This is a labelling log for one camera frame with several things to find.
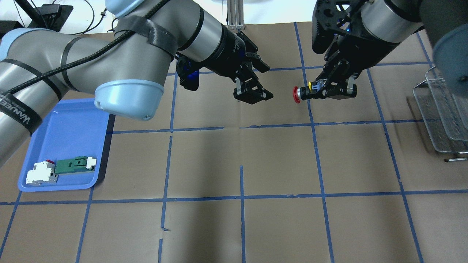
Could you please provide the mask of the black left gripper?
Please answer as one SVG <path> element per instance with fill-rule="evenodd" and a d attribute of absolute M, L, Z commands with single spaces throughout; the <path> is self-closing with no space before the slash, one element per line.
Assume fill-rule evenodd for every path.
<path fill-rule="evenodd" d="M 253 68 L 266 73 L 270 66 L 263 62 L 256 52 L 257 45 L 247 35 L 243 32 L 235 34 L 222 25 L 220 42 L 214 53 L 204 61 L 204 67 L 234 81 L 235 99 L 248 104 L 270 100 L 274 97 L 273 93 L 266 90 L 253 73 Z"/>

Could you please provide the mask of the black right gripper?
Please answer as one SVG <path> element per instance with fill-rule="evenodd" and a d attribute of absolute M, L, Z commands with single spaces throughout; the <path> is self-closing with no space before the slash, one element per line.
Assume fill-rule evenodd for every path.
<path fill-rule="evenodd" d="M 364 27 L 361 13 L 367 0 L 318 0 L 313 11 L 312 50 L 324 54 L 325 82 L 321 98 L 336 100 L 357 95 L 356 78 L 388 54 L 388 43 Z"/>

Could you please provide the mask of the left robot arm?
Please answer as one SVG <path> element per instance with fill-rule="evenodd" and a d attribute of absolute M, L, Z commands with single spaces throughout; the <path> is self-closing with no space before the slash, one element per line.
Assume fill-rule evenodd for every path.
<path fill-rule="evenodd" d="M 177 59 L 181 85 L 197 90 L 206 67 L 236 84 L 248 104 L 273 98 L 253 68 L 269 66 L 242 32 L 229 31 L 192 0 L 107 0 L 118 18 L 113 41 L 18 28 L 1 40 L 1 165 L 42 124 L 64 95 L 95 95 L 95 106 L 139 121 L 152 119 Z"/>

